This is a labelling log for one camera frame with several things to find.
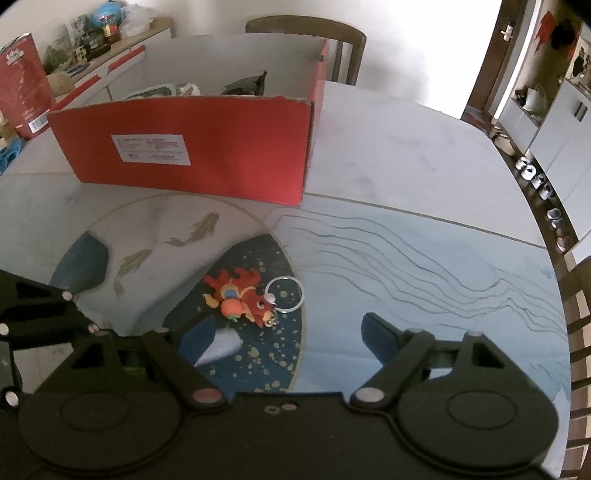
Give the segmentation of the low side cabinet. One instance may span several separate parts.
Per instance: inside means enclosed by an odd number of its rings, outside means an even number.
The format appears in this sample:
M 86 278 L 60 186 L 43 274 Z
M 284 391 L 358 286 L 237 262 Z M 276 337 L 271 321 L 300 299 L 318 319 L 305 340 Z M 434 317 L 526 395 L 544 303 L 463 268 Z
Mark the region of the low side cabinet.
M 84 83 L 93 75 L 104 77 L 126 54 L 141 46 L 160 43 L 174 37 L 175 28 L 171 17 L 156 17 L 145 32 L 120 39 L 101 47 L 89 60 L 76 61 L 65 69 L 47 76 L 52 93 L 60 98 Z

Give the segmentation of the white wall cabinet unit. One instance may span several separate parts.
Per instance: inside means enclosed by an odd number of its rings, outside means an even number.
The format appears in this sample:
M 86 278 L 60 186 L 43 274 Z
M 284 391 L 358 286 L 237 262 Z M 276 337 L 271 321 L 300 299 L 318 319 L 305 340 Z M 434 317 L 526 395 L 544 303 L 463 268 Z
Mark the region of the white wall cabinet unit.
M 519 157 L 545 175 L 568 218 L 565 252 L 590 236 L 590 40 L 588 1 L 543 1 L 524 63 L 496 125 Z

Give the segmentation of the red dragon keychain toy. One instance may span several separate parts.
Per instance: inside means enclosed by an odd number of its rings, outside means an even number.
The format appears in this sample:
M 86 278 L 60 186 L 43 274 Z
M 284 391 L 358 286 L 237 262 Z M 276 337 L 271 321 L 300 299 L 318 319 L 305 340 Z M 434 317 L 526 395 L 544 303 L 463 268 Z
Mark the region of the red dragon keychain toy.
M 259 271 L 240 267 L 232 274 L 221 270 L 217 276 L 205 275 L 204 282 L 212 290 L 204 294 L 205 304 L 233 322 L 245 318 L 259 328 L 273 327 L 276 312 L 273 304 L 257 292 L 260 281 Z

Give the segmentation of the red cardboard box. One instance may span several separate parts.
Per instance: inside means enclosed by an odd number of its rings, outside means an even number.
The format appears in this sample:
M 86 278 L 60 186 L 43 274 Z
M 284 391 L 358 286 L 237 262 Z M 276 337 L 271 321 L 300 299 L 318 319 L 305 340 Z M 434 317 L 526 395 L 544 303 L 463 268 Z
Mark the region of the red cardboard box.
M 324 38 L 288 34 L 198 35 L 141 46 L 61 100 L 49 126 L 84 183 L 296 206 L 328 50 Z M 263 96 L 221 94 L 263 70 Z M 194 83 L 201 95 L 124 100 L 166 83 Z

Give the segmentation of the blue gloves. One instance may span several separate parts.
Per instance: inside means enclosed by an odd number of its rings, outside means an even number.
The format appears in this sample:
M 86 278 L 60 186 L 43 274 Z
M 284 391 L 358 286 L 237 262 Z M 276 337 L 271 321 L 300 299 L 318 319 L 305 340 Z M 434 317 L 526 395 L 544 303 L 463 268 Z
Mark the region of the blue gloves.
M 25 141 L 20 137 L 11 139 L 0 153 L 0 175 L 3 175 L 10 164 L 20 155 Z

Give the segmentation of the black foil packet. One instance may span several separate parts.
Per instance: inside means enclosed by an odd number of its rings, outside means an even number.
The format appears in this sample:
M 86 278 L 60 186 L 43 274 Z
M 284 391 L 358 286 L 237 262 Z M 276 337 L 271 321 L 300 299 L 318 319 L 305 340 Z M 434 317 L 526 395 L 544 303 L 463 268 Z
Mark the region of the black foil packet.
M 263 96 L 267 71 L 259 75 L 245 77 L 226 85 L 221 94 L 228 96 Z

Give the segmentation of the red snack bag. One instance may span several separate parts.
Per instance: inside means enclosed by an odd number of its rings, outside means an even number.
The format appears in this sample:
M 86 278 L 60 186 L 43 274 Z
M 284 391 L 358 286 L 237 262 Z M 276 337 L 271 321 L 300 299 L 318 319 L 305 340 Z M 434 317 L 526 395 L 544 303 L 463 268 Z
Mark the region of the red snack bag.
M 16 37 L 1 50 L 1 112 L 26 140 L 48 126 L 54 94 L 30 33 Z

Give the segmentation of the wooden chair at right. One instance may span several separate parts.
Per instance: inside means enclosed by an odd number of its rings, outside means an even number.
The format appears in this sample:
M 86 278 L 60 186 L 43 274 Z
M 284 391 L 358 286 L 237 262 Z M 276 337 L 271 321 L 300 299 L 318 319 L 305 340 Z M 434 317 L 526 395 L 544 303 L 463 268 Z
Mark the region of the wooden chair at right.
M 568 439 L 560 479 L 590 478 L 590 257 L 559 279 L 571 374 Z

